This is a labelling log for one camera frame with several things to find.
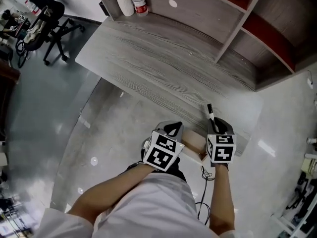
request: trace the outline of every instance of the chair base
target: chair base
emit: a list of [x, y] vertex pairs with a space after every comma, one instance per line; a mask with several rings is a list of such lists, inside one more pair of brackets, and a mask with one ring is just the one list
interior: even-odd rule
[[80, 31], [83, 33], [85, 31], [85, 27], [83, 27], [82, 25], [74, 25], [70, 28], [67, 27], [67, 24], [70, 24], [70, 25], [74, 25], [74, 21], [72, 19], [67, 19], [61, 26], [57, 26], [59, 27], [59, 30], [57, 32], [54, 32], [54, 31], [51, 31], [51, 39], [50, 39], [50, 45], [48, 47], [48, 50], [46, 51], [45, 53], [45, 56], [44, 56], [44, 64], [47, 66], [47, 65], [50, 65], [50, 62], [47, 60], [50, 52], [52, 51], [52, 48], [54, 47], [55, 44], [57, 44], [57, 47], [58, 47], [58, 50], [59, 50], [59, 53], [61, 55], [61, 59], [63, 61], [67, 61], [68, 60], [68, 57], [64, 54], [64, 51], [63, 51], [63, 47], [61, 45], [61, 38], [62, 36], [76, 30], [77, 28], [80, 29]]

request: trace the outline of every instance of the water bottle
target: water bottle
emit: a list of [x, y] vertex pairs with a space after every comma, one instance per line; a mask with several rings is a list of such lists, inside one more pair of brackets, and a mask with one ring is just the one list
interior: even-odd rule
[[132, 1], [138, 16], [148, 15], [149, 11], [148, 11], [148, 6], [145, 0], [132, 0]]

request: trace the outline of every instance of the white vase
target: white vase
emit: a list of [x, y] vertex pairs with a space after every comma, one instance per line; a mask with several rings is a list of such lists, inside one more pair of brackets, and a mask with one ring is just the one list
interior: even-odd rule
[[134, 14], [134, 6], [132, 0], [117, 0], [125, 16], [131, 16]]

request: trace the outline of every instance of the black office chair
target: black office chair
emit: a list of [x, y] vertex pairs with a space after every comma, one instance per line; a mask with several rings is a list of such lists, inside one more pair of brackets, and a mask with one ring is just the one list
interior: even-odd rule
[[[47, 61], [47, 57], [56, 43], [58, 46], [59, 52], [61, 54], [61, 59], [63, 61], [66, 61], [68, 57], [64, 54], [63, 48], [60, 42], [62, 36], [74, 31], [77, 28], [80, 28], [80, 31], [84, 32], [85, 28], [82, 25], [74, 25], [74, 21], [69, 18], [61, 26], [58, 25], [59, 24], [58, 20], [64, 15], [64, 11], [65, 11], [65, 6], [60, 2], [57, 2], [54, 0], [30, 0], [30, 1], [33, 2], [38, 8], [42, 10], [41, 14], [37, 17], [37, 19], [35, 20], [35, 22], [30, 28], [33, 28], [33, 26], [37, 23], [39, 19], [45, 21], [46, 25], [44, 26], [43, 30], [36, 37], [34, 41], [28, 44], [27, 43], [24, 44], [24, 49], [27, 51], [37, 50], [42, 46], [44, 41], [51, 42], [43, 59], [45, 65], [49, 65], [50, 62]], [[44, 12], [47, 7], [53, 11], [50, 17], [44, 15]], [[68, 28], [66, 26], [68, 23], [74, 26]], [[59, 27], [58, 31], [54, 32], [53, 30], [57, 27]]]

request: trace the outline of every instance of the white round spot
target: white round spot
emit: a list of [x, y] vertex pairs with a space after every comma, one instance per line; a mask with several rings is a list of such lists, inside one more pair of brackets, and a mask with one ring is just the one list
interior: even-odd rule
[[91, 165], [95, 166], [98, 164], [98, 159], [96, 157], [92, 157], [90, 160]]
[[177, 7], [177, 2], [175, 2], [174, 0], [169, 0], [168, 1], [169, 5], [176, 8]]
[[78, 191], [78, 193], [81, 194], [81, 195], [84, 194], [84, 190], [83, 190], [82, 188], [78, 188], [77, 191]]

